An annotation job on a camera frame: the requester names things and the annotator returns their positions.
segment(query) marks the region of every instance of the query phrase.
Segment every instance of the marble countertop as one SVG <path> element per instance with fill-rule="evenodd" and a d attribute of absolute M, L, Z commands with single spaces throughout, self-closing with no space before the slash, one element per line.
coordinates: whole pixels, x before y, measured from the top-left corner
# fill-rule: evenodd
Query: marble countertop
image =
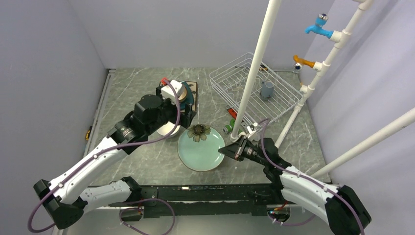
<path fill-rule="evenodd" d="M 155 88 L 163 77 L 179 81 L 195 81 L 199 86 L 198 113 L 192 124 L 209 124 L 221 133 L 225 144 L 229 137 L 222 128 L 231 116 L 225 109 L 226 103 L 211 88 L 209 73 L 216 68 L 132 68 L 117 69 L 105 105 L 103 119 L 98 132 L 101 140 L 115 123 L 134 108 L 134 104 L 145 94 L 155 94 Z M 291 72 L 279 72 L 285 81 L 299 89 L 298 76 Z M 266 137 L 277 139 L 291 111 L 270 124 Z M 109 167 L 92 185 L 106 185 L 124 176 L 132 176 L 140 185 L 190 185 L 190 184 L 255 184 L 269 183 L 262 173 L 263 166 L 252 161 L 237 162 L 225 157 L 214 170 L 196 172 L 187 168 L 179 159 L 177 135 L 139 147 L 125 159 Z M 149 140 L 159 138 L 152 134 Z M 296 118 L 291 130 L 279 148 L 280 156 L 304 173 L 312 174 L 325 165 L 310 113 L 305 105 Z M 326 175 L 319 178 L 328 182 Z"/>

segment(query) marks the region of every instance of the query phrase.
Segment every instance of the wire rack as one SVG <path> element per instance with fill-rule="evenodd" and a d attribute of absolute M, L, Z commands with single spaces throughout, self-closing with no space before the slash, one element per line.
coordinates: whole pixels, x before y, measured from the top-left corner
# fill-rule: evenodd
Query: wire rack
<path fill-rule="evenodd" d="M 209 74 L 213 89 L 236 112 L 239 111 L 253 57 L 252 53 L 246 53 Z M 265 69 L 258 71 L 244 115 L 244 121 L 249 125 L 265 118 L 271 119 L 271 122 L 276 121 L 302 98 L 302 94 L 297 89 L 284 81 L 267 65 L 264 63 L 262 65 Z M 274 84 L 273 96 L 266 100 L 259 96 L 262 81 L 270 81 Z"/>

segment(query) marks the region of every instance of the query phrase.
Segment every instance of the white pipe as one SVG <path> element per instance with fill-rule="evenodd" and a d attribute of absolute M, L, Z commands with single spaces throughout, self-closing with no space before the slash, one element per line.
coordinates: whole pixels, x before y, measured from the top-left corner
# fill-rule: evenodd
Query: white pipe
<path fill-rule="evenodd" d="M 238 140 L 238 131 L 245 115 L 245 110 L 252 93 L 252 88 L 255 84 L 256 75 L 258 74 L 259 66 L 262 63 L 262 58 L 264 57 L 265 49 L 267 48 L 268 40 L 270 38 L 280 5 L 281 0 L 270 0 L 268 3 L 267 12 L 265 13 L 264 22 L 262 23 L 261 32 L 259 33 L 258 43 L 256 44 L 251 68 L 248 73 L 247 83 L 239 105 L 238 116 L 236 116 L 236 121 L 230 136 L 230 139 L 233 142 Z"/>
<path fill-rule="evenodd" d="M 282 129 L 282 132 L 278 136 L 277 141 L 275 141 L 275 146 L 279 148 L 281 146 L 282 141 L 284 140 L 285 136 L 287 135 L 288 131 L 290 130 L 291 126 L 293 125 L 294 120 L 296 119 L 298 113 L 300 112 L 301 108 L 304 106 L 306 100 L 311 96 L 311 94 L 314 92 L 318 82 L 320 79 L 325 75 L 328 68 L 331 65 L 331 62 L 336 57 L 337 53 L 343 46 L 346 44 L 346 42 L 349 40 L 349 38 L 352 35 L 353 29 L 355 28 L 356 24 L 360 20 L 362 14 L 364 11 L 369 9 L 371 4 L 373 3 L 373 0 L 354 0 L 359 2 L 359 6 L 350 19 L 349 23 L 347 24 L 346 28 L 342 30 L 341 37 L 339 39 L 339 42 L 334 44 L 333 49 L 328 54 L 327 58 L 322 62 L 322 69 L 321 71 L 316 73 L 316 76 L 314 76 L 313 81 L 311 81 L 310 85 L 307 87 L 304 87 L 305 90 L 304 97 L 298 102 L 298 104 L 294 108 L 294 112 L 291 114 L 290 118 L 288 119 L 288 122 L 285 124 L 284 129 Z"/>
<path fill-rule="evenodd" d="M 371 135 L 366 140 L 362 141 L 358 145 L 351 148 L 349 151 L 344 153 L 343 155 L 336 158 L 334 161 L 327 164 L 325 167 L 318 170 L 316 173 L 312 175 L 314 178 L 318 178 L 323 176 L 332 170 L 338 168 L 342 164 L 348 162 L 349 160 L 353 159 L 357 155 L 365 152 L 366 150 L 372 148 L 379 142 L 385 140 L 389 136 L 395 134 L 396 132 L 404 129 L 405 127 L 409 126 L 411 123 L 415 122 L 415 108 L 411 109 L 404 115 L 400 116 L 393 122 L 389 123 L 384 128 L 380 129 L 375 134 Z"/>

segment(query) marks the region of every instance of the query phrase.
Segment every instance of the teal plate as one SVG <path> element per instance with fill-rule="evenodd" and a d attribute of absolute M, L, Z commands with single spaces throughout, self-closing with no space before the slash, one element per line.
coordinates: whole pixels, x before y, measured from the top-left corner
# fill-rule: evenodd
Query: teal plate
<path fill-rule="evenodd" d="M 185 130 L 177 143 L 177 151 L 183 164 L 195 171 L 208 171 L 219 166 L 224 155 L 218 149 L 225 147 L 225 141 L 219 132 L 211 127 L 210 134 L 206 135 L 207 139 L 200 142 L 193 141 L 187 133 L 188 130 Z"/>

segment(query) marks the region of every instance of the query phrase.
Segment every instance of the blue faucet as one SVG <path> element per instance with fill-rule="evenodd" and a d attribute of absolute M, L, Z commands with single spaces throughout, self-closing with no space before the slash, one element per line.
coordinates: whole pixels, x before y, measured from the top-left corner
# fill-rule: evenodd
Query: blue faucet
<path fill-rule="evenodd" d="M 305 29 L 305 33 L 310 33 L 310 32 L 314 32 L 316 34 L 320 34 L 323 36 L 326 36 L 327 38 L 331 38 L 331 35 L 333 35 L 333 31 L 327 31 L 322 29 L 323 25 L 325 25 L 325 23 L 328 20 L 328 16 L 326 14 L 319 14 L 319 16 L 317 16 L 316 19 L 316 24 L 312 25 L 308 28 Z"/>

